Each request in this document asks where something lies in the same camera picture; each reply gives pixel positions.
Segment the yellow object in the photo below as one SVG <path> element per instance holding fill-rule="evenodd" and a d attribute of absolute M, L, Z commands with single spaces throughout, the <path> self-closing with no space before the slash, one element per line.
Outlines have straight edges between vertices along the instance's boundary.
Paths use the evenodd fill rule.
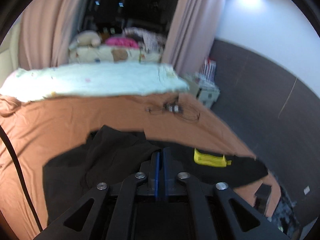
<path fill-rule="evenodd" d="M 207 165 L 212 167 L 220 167 L 225 168 L 227 165 L 231 165 L 231 161 L 227 161 L 226 157 L 217 157 L 210 154 L 203 154 L 197 151 L 195 148 L 195 155 L 194 155 L 195 163 L 200 165 Z"/>

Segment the black cloth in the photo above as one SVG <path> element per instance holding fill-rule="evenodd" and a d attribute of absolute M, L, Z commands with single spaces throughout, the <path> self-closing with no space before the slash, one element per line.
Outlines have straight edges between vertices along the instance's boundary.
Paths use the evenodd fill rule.
<path fill-rule="evenodd" d="M 172 142 L 147 141 L 144 133 L 120 132 L 108 126 L 92 132 L 87 142 L 51 159 L 43 168 L 44 197 L 48 210 L 48 224 L 58 218 L 99 182 L 109 185 L 123 181 L 139 171 L 142 162 L 153 152 L 169 147 L 172 158 L 180 161 L 185 171 L 202 182 L 226 182 L 239 187 L 268 174 L 258 160 L 248 157 L 226 156 L 230 166 L 215 168 L 194 162 L 194 148 Z M 223 156 L 200 150 L 201 153 Z"/>

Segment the pink curtain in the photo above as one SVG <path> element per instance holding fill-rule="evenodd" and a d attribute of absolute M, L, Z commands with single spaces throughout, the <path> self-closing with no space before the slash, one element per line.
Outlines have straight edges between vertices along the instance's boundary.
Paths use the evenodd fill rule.
<path fill-rule="evenodd" d="M 33 0 L 24 10 L 19 40 L 20 67 L 42 69 L 68 62 L 81 0 Z"/>
<path fill-rule="evenodd" d="M 162 62 L 178 74 L 199 71 L 209 55 L 225 0 L 179 0 Z"/>

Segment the pink pillow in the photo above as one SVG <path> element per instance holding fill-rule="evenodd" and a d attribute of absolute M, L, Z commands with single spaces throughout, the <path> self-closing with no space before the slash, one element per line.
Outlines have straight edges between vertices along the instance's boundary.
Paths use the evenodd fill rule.
<path fill-rule="evenodd" d="M 120 37 L 111 37 L 107 39 L 106 45 L 126 48 L 139 48 L 138 43 L 134 39 Z"/>

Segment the metal bolt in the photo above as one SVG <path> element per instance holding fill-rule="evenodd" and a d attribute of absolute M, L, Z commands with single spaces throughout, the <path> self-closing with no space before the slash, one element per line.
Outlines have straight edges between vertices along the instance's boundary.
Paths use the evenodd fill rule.
<path fill-rule="evenodd" d="M 104 190 L 104 189 L 107 188 L 107 186 L 108 186 L 108 185 L 107 185 L 106 183 L 100 182 L 100 183 L 97 184 L 97 189 L 99 189 L 99 190 Z"/>
<path fill-rule="evenodd" d="M 146 175 L 144 174 L 144 172 L 139 171 L 139 172 L 136 173 L 136 178 L 137 179 L 143 179 L 145 176 Z"/>
<path fill-rule="evenodd" d="M 179 179 L 187 179 L 187 178 L 190 177 L 190 174 L 187 173 L 187 172 L 180 172 L 180 173 L 178 173 L 177 176 L 178 176 Z"/>
<path fill-rule="evenodd" d="M 226 182 L 219 182 L 216 184 L 216 188 L 218 190 L 224 190 L 227 189 L 229 187 L 229 185 Z"/>

